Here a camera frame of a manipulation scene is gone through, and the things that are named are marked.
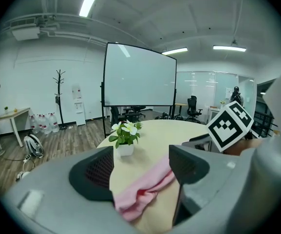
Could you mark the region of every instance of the white flower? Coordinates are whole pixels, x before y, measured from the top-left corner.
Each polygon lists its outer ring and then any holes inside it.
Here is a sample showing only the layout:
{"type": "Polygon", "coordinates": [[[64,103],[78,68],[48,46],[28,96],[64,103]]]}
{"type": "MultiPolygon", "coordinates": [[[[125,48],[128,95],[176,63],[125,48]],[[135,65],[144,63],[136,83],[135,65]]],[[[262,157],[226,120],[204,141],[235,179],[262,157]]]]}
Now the white flower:
{"type": "Polygon", "coordinates": [[[111,132],[114,132],[114,131],[118,130],[121,124],[122,124],[121,121],[119,122],[119,124],[114,124],[114,125],[111,127],[111,128],[112,128],[112,131],[111,131],[111,132]]]}
{"type": "Polygon", "coordinates": [[[134,127],[134,126],[135,126],[135,124],[132,123],[132,122],[130,122],[128,119],[126,120],[126,122],[127,122],[127,124],[129,124],[131,127],[134,127]]]}
{"type": "Polygon", "coordinates": [[[135,135],[137,133],[137,128],[134,127],[134,124],[129,122],[128,123],[124,123],[125,127],[122,127],[122,130],[124,130],[125,132],[129,132],[131,135],[135,135]]]}

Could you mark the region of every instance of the water bottle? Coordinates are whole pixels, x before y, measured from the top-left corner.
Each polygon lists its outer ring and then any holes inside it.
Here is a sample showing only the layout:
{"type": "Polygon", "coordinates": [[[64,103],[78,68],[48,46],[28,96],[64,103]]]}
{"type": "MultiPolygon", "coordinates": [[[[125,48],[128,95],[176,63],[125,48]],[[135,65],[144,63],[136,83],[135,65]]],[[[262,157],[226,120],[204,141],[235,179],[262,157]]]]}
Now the water bottle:
{"type": "Polygon", "coordinates": [[[44,129],[43,129],[43,118],[42,118],[42,115],[38,115],[37,122],[38,122],[39,129],[41,130],[41,133],[43,133],[44,129]]]}
{"type": "Polygon", "coordinates": [[[52,131],[51,126],[49,124],[48,119],[45,117],[45,115],[42,116],[42,119],[43,119],[42,126],[43,126],[43,129],[44,129],[44,134],[47,135],[52,131]]]}
{"type": "Polygon", "coordinates": [[[31,128],[32,128],[32,132],[34,134],[37,134],[39,132],[39,126],[37,121],[34,119],[34,115],[30,116],[30,124],[31,124],[31,128]]]}
{"type": "Polygon", "coordinates": [[[57,118],[54,114],[55,113],[51,113],[51,115],[49,116],[49,123],[52,127],[53,132],[57,133],[59,131],[59,126],[58,126],[58,123],[57,123],[57,118]]]}

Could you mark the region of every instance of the black stand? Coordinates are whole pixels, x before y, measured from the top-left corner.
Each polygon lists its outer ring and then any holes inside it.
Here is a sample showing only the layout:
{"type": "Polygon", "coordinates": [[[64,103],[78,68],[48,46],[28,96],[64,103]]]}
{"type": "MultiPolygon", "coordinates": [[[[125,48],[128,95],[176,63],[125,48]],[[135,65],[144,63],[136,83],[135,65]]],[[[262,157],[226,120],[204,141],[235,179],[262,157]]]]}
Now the black stand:
{"type": "Polygon", "coordinates": [[[61,103],[60,103],[60,95],[62,95],[62,94],[60,93],[60,84],[62,84],[62,83],[63,83],[63,80],[64,80],[64,79],[61,79],[61,75],[62,75],[63,73],[65,73],[65,71],[62,72],[62,73],[61,73],[60,69],[59,69],[59,72],[58,72],[58,70],[56,70],[56,71],[57,71],[57,73],[58,73],[58,80],[57,80],[56,78],[53,78],[53,79],[56,80],[56,83],[58,84],[58,94],[55,94],[55,95],[56,95],[56,103],[57,103],[58,106],[59,106],[59,112],[60,112],[60,118],[61,118],[61,126],[60,126],[60,129],[61,129],[61,130],[65,130],[67,127],[66,127],[65,124],[63,123],[62,112],[61,112],[61,103]]]}
{"type": "Polygon", "coordinates": [[[173,100],[173,107],[170,107],[170,109],[169,109],[169,115],[170,115],[170,118],[171,118],[171,119],[174,118],[174,114],[175,114],[176,93],[177,93],[177,90],[175,89],[175,92],[174,92],[174,100],[173,100]]]}
{"type": "Polygon", "coordinates": [[[107,137],[107,135],[109,134],[106,134],[106,127],[105,127],[105,114],[103,112],[103,108],[105,106],[105,86],[103,84],[103,82],[101,82],[101,112],[102,112],[102,125],[103,125],[103,134],[105,136],[105,138],[107,137]]]}

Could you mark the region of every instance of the white flower pot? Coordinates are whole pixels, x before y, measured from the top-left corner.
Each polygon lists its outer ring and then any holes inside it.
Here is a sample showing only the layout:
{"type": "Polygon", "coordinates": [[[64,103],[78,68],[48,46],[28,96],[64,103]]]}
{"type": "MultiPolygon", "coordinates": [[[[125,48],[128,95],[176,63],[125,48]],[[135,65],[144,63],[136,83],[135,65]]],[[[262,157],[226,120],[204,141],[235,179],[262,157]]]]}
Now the white flower pot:
{"type": "Polygon", "coordinates": [[[132,155],[134,152],[134,144],[132,145],[119,145],[116,149],[119,156],[129,156],[132,155]]]}

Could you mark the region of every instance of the coat rack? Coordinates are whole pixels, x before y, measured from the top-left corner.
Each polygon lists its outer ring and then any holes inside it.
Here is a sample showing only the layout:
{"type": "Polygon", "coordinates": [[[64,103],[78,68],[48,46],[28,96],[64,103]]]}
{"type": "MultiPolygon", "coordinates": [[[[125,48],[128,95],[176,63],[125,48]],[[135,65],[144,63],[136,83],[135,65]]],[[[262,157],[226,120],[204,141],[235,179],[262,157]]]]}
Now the coat rack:
{"type": "Polygon", "coordinates": [[[59,69],[59,72],[58,72],[58,70],[56,70],[56,71],[57,71],[57,73],[58,73],[58,79],[53,78],[54,80],[56,80],[56,83],[58,84],[58,94],[55,94],[55,95],[56,95],[56,103],[57,103],[58,106],[59,106],[59,112],[60,112],[60,118],[61,118],[61,126],[60,126],[60,129],[61,129],[61,130],[65,130],[65,129],[66,129],[66,126],[65,126],[65,124],[63,123],[62,112],[61,112],[61,101],[60,101],[60,95],[62,95],[62,94],[60,93],[60,84],[62,84],[62,83],[63,83],[63,80],[64,80],[64,79],[61,79],[61,75],[62,75],[63,73],[65,73],[65,71],[62,72],[62,73],[61,73],[60,69],[59,69]]]}

